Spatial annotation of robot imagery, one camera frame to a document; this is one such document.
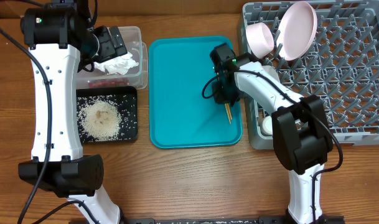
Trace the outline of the wooden chopstick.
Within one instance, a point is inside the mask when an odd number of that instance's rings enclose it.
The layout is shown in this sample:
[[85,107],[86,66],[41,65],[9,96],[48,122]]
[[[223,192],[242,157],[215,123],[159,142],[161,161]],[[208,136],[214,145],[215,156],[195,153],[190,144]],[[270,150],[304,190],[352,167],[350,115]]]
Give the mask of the wooden chopstick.
[[229,103],[225,103],[225,109],[226,109],[226,113],[227,113],[227,117],[228,117],[228,122],[229,122],[229,124],[231,124],[232,123],[232,114],[230,111],[230,104]]
[[226,107],[227,107],[227,114],[229,116],[229,120],[231,121],[233,118],[232,118],[232,113],[231,113],[231,110],[230,110],[230,104],[227,103]]

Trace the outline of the white napkin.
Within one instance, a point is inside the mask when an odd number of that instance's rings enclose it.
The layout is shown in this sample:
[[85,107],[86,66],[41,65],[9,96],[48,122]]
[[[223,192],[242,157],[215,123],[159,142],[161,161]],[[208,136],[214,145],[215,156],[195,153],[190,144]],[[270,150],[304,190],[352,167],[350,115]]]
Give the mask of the white napkin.
[[137,67],[138,65],[139,63],[133,59],[133,55],[129,52],[102,63],[94,63],[95,69],[103,72],[105,75],[114,73],[125,75],[129,69]]

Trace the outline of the red snack wrapper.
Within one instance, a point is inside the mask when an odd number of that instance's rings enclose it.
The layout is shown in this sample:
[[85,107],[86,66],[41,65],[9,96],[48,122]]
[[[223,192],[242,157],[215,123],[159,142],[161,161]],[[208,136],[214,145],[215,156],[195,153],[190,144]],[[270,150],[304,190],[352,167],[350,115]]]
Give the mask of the red snack wrapper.
[[115,86],[130,86],[127,78],[101,79],[88,82],[89,88],[107,88]]

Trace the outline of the grey bowl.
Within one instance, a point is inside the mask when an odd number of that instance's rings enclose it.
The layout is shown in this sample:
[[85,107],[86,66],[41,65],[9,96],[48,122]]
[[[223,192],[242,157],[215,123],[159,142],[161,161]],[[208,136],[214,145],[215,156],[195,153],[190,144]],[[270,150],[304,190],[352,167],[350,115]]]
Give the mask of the grey bowl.
[[270,75],[272,76],[275,80],[277,80],[278,82],[280,82],[279,80],[279,75],[277,73],[277,71],[275,70],[274,67],[270,66],[270,65],[263,65],[263,69]]

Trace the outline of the small white cup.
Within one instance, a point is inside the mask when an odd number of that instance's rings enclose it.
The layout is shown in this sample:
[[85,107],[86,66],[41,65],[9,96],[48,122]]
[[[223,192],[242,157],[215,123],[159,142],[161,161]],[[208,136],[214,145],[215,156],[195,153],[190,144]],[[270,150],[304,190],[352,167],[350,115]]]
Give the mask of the small white cup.
[[260,129],[263,135],[265,136],[273,135],[273,124],[272,124],[272,118],[270,116],[266,116],[263,118]]

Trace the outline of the white bowl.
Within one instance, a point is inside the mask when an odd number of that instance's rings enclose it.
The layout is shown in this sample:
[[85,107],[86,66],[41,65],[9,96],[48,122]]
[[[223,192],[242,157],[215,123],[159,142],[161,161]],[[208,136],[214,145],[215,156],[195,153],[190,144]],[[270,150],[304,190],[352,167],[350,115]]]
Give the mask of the white bowl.
[[257,58],[267,56],[274,49],[274,39],[269,27],[259,22],[245,29],[248,45]]

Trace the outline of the large white plate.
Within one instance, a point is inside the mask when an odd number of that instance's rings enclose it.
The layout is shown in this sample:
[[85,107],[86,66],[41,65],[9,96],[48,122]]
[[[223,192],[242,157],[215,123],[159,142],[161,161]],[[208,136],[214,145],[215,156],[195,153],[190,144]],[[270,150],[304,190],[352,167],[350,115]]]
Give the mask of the large white plate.
[[317,15],[305,1],[295,2],[284,13],[278,27],[276,45],[282,44],[279,56],[292,61],[304,55],[310,48],[317,30]]

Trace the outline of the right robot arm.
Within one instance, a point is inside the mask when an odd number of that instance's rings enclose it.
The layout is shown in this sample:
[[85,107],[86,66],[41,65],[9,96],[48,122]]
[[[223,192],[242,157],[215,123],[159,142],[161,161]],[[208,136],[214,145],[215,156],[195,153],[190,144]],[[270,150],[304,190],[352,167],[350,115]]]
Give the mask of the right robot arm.
[[319,180],[335,140],[323,101],[316,95],[302,96],[286,88],[255,56],[237,56],[227,44],[214,47],[210,59],[216,76],[208,84],[217,104],[230,107],[247,95],[271,117],[273,149],[289,172],[289,221],[323,222]]

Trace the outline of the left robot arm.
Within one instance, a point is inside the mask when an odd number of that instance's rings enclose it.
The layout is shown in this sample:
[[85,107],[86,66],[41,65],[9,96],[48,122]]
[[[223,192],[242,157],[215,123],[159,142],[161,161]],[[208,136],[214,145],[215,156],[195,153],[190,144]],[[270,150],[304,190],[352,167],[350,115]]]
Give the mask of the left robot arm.
[[124,55],[116,27],[96,27],[87,1],[52,1],[21,19],[35,80],[35,137],[21,180],[77,206],[88,223],[124,223],[103,186],[103,160],[86,156],[78,135],[76,76],[93,62]]

